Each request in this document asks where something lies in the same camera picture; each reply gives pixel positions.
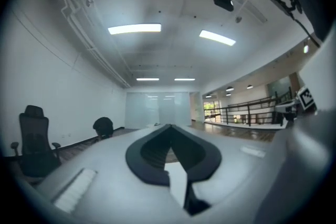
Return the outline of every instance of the floor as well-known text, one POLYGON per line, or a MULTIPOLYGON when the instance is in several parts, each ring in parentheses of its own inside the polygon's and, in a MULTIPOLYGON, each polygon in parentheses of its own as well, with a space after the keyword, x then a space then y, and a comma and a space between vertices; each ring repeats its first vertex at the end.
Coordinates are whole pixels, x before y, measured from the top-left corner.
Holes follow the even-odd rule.
MULTIPOLYGON (((116 130, 113 133, 113 137, 123 135, 123 134, 127 134, 127 133, 131 133, 131 132, 134 132, 134 131, 136 131, 136 130, 133 130, 133 129, 119 129, 119 130, 116 130)), ((86 150, 93 143, 94 143, 94 141, 85 142, 85 143, 82 143, 80 145, 68 148, 66 150, 61 150, 59 152, 59 158, 60 158, 61 162, 62 163, 67 162, 68 160, 72 159, 73 157, 75 157, 76 155, 81 153, 82 151, 86 150)))
POLYGON ((209 134, 224 135, 240 139, 263 141, 268 143, 272 142, 274 135, 276 133, 276 131, 272 130, 244 129, 244 128, 220 126, 196 121, 192 122, 191 127, 209 134))
MULTIPOLYGON (((120 129, 120 130, 116 130, 114 132, 113 136, 116 137, 116 136, 119 136, 119 135, 131 133, 131 132, 134 132, 134 131, 136 131, 136 130, 120 129)), ((93 143, 94 143, 94 141, 89 141, 89 142, 85 142, 85 143, 82 143, 80 145, 77 145, 77 146, 74 146, 74 147, 71 147, 71 148, 67 148, 65 150, 61 150, 59 152, 59 158, 61 160, 61 163, 63 164, 65 162, 69 161, 70 159, 72 159, 76 155, 80 154, 82 151, 86 150, 93 143)), ((41 180, 43 180, 43 178, 31 178, 31 177, 25 176, 22 173, 18 162, 10 162, 8 164, 8 168, 12 171, 12 174, 14 176, 18 176, 20 178, 23 178, 24 180, 26 180, 27 182, 29 182, 32 185, 38 184, 41 180)))

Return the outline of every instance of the white wall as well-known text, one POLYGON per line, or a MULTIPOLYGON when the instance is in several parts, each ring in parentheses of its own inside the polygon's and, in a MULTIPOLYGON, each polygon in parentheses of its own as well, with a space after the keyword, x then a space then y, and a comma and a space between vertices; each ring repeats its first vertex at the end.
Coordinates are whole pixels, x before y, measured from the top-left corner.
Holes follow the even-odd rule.
POLYGON ((195 104, 194 97, 192 94, 190 94, 190 114, 191 114, 191 119, 196 121, 196 104, 195 104))
POLYGON ((222 107, 225 107, 231 104, 245 103, 266 97, 268 97, 267 87, 266 85, 261 85, 240 93, 235 93, 233 91, 231 96, 222 98, 220 100, 220 103, 222 107))
POLYGON ((204 107, 200 92, 190 94, 191 119, 194 121, 204 121, 204 107))
POLYGON ((81 44, 53 1, 15 0, 3 18, 0 139, 4 156, 14 155, 11 142, 22 145, 18 116, 29 104, 43 108, 49 118, 49 142, 62 146, 96 136, 92 126, 102 116, 109 117, 115 128, 124 126, 125 92, 85 57, 78 57, 81 44))

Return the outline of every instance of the recessed ceiling light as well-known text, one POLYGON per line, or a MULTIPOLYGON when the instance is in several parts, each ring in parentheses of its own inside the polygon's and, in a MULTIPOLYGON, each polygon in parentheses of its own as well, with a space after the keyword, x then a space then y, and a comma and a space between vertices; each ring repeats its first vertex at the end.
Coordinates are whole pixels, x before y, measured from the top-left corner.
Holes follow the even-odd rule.
POLYGON ((160 80, 160 79, 146 79, 146 78, 140 78, 137 79, 138 81, 154 81, 154 80, 160 80))
POLYGON ((111 35, 139 32, 161 32, 161 24, 139 24, 110 27, 111 35))
POLYGON ((195 79, 175 79, 175 81, 194 81, 195 79))
POLYGON ((309 46, 308 45, 305 45, 305 47, 303 48, 303 52, 304 53, 309 52, 309 46))
POLYGON ((229 45, 229 46, 232 46, 234 43, 236 43, 232 39, 229 39, 227 37, 224 37, 224 36, 212 33, 212 32, 208 32, 208 31, 205 31, 205 30, 202 30, 202 32, 200 33, 199 36, 207 38, 207 39, 211 39, 211 40, 214 40, 214 41, 217 41, 217 42, 229 45))

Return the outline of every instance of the office chair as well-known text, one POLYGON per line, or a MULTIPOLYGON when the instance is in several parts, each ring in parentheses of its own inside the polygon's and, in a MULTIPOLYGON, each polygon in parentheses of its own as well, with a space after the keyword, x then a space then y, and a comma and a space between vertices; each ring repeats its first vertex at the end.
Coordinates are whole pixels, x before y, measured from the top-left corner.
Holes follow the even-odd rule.
MULTIPOLYGON (((52 152, 48 141, 49 119, 44 117, 43 109, 28 105, 25 113, 19 116, 22 134, 22 156, 19 160, 20 168, 25 176, 46 177, 50 172, 61 165, 58 148, 60 144, 53 143, 56 148, 56 156, 52 152)), ((19 143, 13 142, 18 157, 19 143)))
POLYGON ((106 117, 99 118, 95 121, 93 129, 101 140, 108 139, 113 135, 113 122, 106 117))

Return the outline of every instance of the metal railing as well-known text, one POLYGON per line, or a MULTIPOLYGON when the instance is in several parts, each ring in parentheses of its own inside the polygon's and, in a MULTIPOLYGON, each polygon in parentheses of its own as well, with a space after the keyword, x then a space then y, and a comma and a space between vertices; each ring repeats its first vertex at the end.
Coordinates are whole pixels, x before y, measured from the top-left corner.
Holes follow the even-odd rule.
POLYGON ((277 92, 273 97, 253 100, 250 102, 232 104, 226 108, 205 109, 205 120, 219 123, 240 123, 240 124, 280 124, 283 125, 284 117, 275 111, 277 104, 292 99, 291 88, 285 94, 278 96, 277 92), (251 113, 253 110, 269 109, 267 112, 251 113))

